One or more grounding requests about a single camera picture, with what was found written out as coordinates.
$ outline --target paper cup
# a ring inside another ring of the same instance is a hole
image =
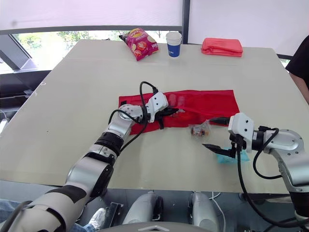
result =
[[[178,57],[180,54],[182,35],[179,32],[169,32],[166,34],[166,41],[168,43],[169,55],[171,57]]]

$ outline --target jeans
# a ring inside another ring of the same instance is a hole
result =
[[[18,205],[19,202],[0,199],[0,223],[5,221]],[[94,231],[95,228],[93,227],[93,225],[90,224],[80,226],[75,223],[70,229],[70,232],[94,232]]]

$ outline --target black wire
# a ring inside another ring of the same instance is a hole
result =
[[[263,179],[267,179],[267,180],[273,180],[273,179],[277,179],[282,177],[282,175],[276,175],[276,176],[264,176],[262,174],[260,174],[256,168],[256,162],[257,162],[257,158],[259,157],[259,155],[262,153],[262,151],[265,149],[265,147],[273,140],[273,138],[279,133],[279,129],[278,128],[273,128],[273,131],[275,131],[271,137],[263,144],[263,146],[258,150],[258,152],[256,153],[254,159],[253,159],[253,169],[255,171],[255,173],[263,178]]]
[[[146,123],[144,124],[144,127],[140,130],[140,132],[138,134],[136,134],[130,141],[128,141],[125,145],[123,145],[123,147],[120,149],[120,151],[123,151],[131,142],[133,142],[134,140],[136,140],[140,134],[142,134],[144,132],[144,130],[147,127],[148,122],[146,121]]]
[[[134,122],[140,123],[138,120],[136,120],[134,117],[132,117],[131,115],[129,115],[127,112],[125,112],[125,111],[123,111],[123,110],[117,109],[117,110],[114,110],[114,111],[111,113],[110,119],[108,120],[108,124],[111,123],[112,117],[113,117],[113,115],[114,115],[116,112],[123,113],[124,115],[126,115],[127,117],[129,117],[130,119],[132,119]]]
[[[295,218],[295,217],[291,217],[291,218],[282,220],[282,221],[280,221],[280,222],[281,222],[281,223],[284,223],[284,222],[289,222],[289,221],[294,221],[294,220],[296,220],[296,218]],[[264,230],[264,232],[269,232],[269,231],[270,231],[271,229],[273,229],[274,227],[276,227],[276,226],[270,225],[269,227],[266,228],[266,230]]]
[[[123,147],[120,149],[120,151],[122,152],[131,142],[133,142],[134,140],[136,140],[143,132],[144,132],[144,130],[146,129],[146,127],[147,127],[147,124],[148,124],[148,114],[147,114],[147,108],[146,108],[146,103],[145,103],[145,99],[144,99],[144,96],[143,96],[143,92],[142,92],[142,86],[143,86],[143,84],[147,84],[147,85],[149,85],[150,87],[152,87],[153,88],[153,93],[156,93],[157,92],[157,88],[154,86],[154,85],[152,85],[152,84],[150,84],[149,82],[147,82],[147,81],[142,81],[141,83],[140,83],[140,98],[141,98],[141,103],[142,103],[142,111],[143,111],[143,115],[144,115],[144,117],[143,117],[143,124],[144,124],[144,126],[143,126],[143,128],[140,130],[140,132],[138,133],[138,134],[136,134],[130,141],[128,141],[125,145],[123,145]]]
[[[306,226],[300,226],[300,228],[302,229],[301,230],[302,232],[308,232],[309,231]]]
[[[97,197],[92,197],[92,198],[90,198],[90,199],[87,201],[87,203],[85,204],[85,206],[86,206],[87,204],[89,204],[90,202],[92,202],[95,198],[97,198]]]
[[[252,199],[250,198],[245,184],[243,182],[243,178],[242,178],[242,174],[241,174],[241,159],[240,159],[240,151],[241,151],[242,145],[238,144],[237,147],[237,168],[238,168],[238,176],[239,176],[239,181],[240,181],[240,185],[243,191],[243,194],[245,196],[245,198],[247,199],[249,205],[252,207],[252,209],[259,215],[261,216],[265,221],[267,221],[270,224],[273,224],[275,226],[278,227],[283,227],[283,228],[292,228],[292,227],[299,227],[299,226],[303,226],[309,223],[309,218],[303,221],[298,221],[298,222],[292,222],[292,223],[281,223],[278,221],[273,221],[271,219],[269,219],[268,217],[266,217],[262,212],[260,212],[256,206],[254,205]]]
[[[20,203],[15,210],[10,214],[10,216],[8,217],[8,219],[6,219],[4,225],[2,226],[0,232],[8,232],[11,225],[13,224],[14,220],[17,218],[18,214],[20,213],[20,211],[22,211],[24,209],[24,207],[27,204],[30,204],[32,201],[26,201],[26,202],[22,202]]]

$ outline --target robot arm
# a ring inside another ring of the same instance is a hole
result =
[[[137,105],[126,104],[119,109],[138,122],[145,119],[153,122],[155,114],[167,106],[165,95],[157,92],[146,104],[147,115]],[[134,123],[124,113],[117,112],[88,153],[71,168],[65,185],[45,193],[15,218],[0,224],[1,232],[69,231],[84,205],[107,187],[113,165]]]
[[[247,152],[259,151],[275,133],[268,127],[254,130],[254,122],[244,113],[231,117],[228,131],[232,149],[226,151],[219,146],[204,145],[211,151],[235,158],[237,137],[243,139],[243,149]],[[279,171],[295,207],[296,218],[300,221],[309,218],[309,155],[304,150],[304,142],[299,134],[292,130],[279,130],[264,150],[278,162]]]

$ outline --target red cloth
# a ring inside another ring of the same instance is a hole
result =
[[[239,40],[205,38],[201,50],[202,53],[208,55],[242,56],[242,46]]]
[[[144,94],[145,102],[152,97],[152,93]],[[239,113],[239,109],[232,90],[197,91],[184,90],[165,93],[169,107],[182,109],[170,116],[164,116],[164,127],[188,127],[191,124],[201,124],[214,117],[231,117]],[[120,96],[122,102],[141,105],[140,95]],[[131,134],[137,134],[143,125],[135,124]],[[159,129],[158,121],[149,123],[144,132]]]

